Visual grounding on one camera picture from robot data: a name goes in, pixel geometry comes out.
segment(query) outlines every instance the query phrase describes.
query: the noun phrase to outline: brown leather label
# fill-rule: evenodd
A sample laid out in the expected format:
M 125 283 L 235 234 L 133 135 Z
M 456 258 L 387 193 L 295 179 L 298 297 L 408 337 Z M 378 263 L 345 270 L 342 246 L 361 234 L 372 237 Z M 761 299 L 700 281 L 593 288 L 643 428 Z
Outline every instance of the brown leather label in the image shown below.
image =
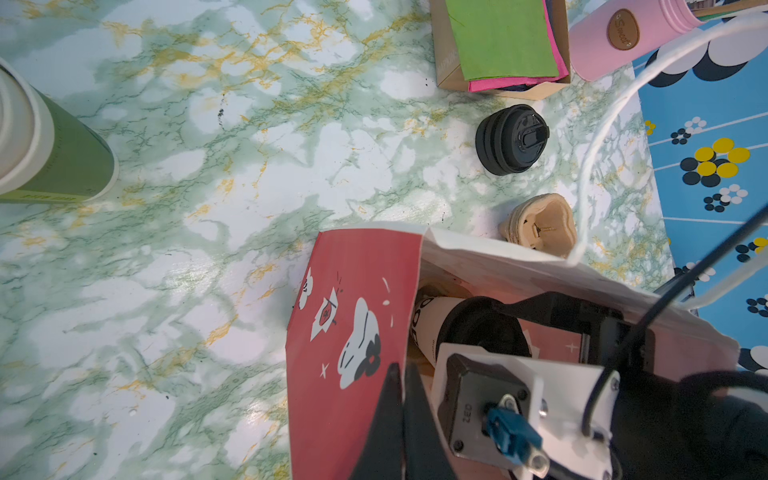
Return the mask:
M 629 50 L 640 41 L 640 27 L 632 12 L 622 8 L 608 22 L 608 41 L 619 50 Z

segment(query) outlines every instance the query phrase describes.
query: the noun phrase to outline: pink cup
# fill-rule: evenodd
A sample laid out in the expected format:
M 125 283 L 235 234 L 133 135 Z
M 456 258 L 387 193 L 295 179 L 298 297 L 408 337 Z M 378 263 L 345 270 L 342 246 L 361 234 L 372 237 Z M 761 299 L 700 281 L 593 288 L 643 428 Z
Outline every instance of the pink cup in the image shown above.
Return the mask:
M 594 81 L 701 25 L 685 0 L 608 0 L 568 32 L 571 64 Z

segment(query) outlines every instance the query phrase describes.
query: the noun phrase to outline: white line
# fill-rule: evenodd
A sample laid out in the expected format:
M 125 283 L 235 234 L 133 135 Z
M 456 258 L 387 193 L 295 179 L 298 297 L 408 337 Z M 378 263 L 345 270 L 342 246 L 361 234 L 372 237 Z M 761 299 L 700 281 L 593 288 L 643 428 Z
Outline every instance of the white line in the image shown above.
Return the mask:
M 744 225 L 746 222 L 738 222 L 735 220 L 708 220 L 703 218 L 677 218 L 677 217 L 662 217 L 664 220 L 679 220 L 682 222 L 704 222 L 704 223 L 733 223 L 736 225 Z
M 734 121 L 728 121 L 728 122 L 726 122 L 724 124 L 715 125 L 714 127 L 703 128 L 701 130 L 701 132 L 699 132 L 699 134 L 702 134 L 705 131 L 716 130 L 718 128 L 729 127 L 730 125 L 740 124 L 743 121 L 749 121 L 749 120 L 754 120 L 755 118 L 765 117 L 766 115 L 768 115 L 768 111 L 764 111 L 762 114 L 752 115 L 751 117 L 745 117 L 745 118 L 740 118 L 740 119 L 734 120 Z M 655 141 L 652 144 L 648 144 L 648 147 L 653 147 L 654 145 L 663 144 L 663 143 L 666 143 L 668 141 L 672 141 L 672 139 L 671 138 L 667 138 L 665 140 Z
M 749 151 L 752 151 L 752 150 L 756 150 L 757 148 L 763 148 L 763 147 L 768 147 L 768 144 L 753 145 L 751 147 L 747 147 L 746 149 L 749 150 Z M 717 155 L 717 156 L 718 157 L 724 157 L 724 154 Z M 678 162 L 676 164 L 672 164 L 672 165 L 664 165 L 663 167 L 654 168 L 654 172 L 658 172 L 659 170 L 663 170 L 665 168 L 676 167 L 677 165 L 680 165 L 680 162 Z

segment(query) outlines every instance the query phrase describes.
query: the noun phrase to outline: green paper cup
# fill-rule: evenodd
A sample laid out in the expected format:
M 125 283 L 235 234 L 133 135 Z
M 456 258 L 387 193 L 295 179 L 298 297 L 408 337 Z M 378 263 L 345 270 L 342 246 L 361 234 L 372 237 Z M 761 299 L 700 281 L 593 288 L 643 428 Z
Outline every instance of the green paper cup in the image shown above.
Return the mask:
M 92 200 L 117 179 L 107 143 L 0 58 L 0 203 Z

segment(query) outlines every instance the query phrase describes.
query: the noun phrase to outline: table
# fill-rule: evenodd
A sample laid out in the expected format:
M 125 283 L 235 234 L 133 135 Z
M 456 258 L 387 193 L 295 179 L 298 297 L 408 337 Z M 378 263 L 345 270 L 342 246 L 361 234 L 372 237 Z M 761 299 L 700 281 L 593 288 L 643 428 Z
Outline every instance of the table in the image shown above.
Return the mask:
M 633 71 L 525 102 L 549 143 L 527 173 L 493 177 L 475 127 L 521 102 L 435 86 L 427 5 L 0 7 L 0 55 L 121 166 L 88 204 L 0 205 L 0 477 L 289 478 L 283 344 L 319 230 L 402 220 L 498 238 L 531 196 L 574 203 Z M 638 101 L 594 182 L 586 261 L 661 285 L 672 263 Z

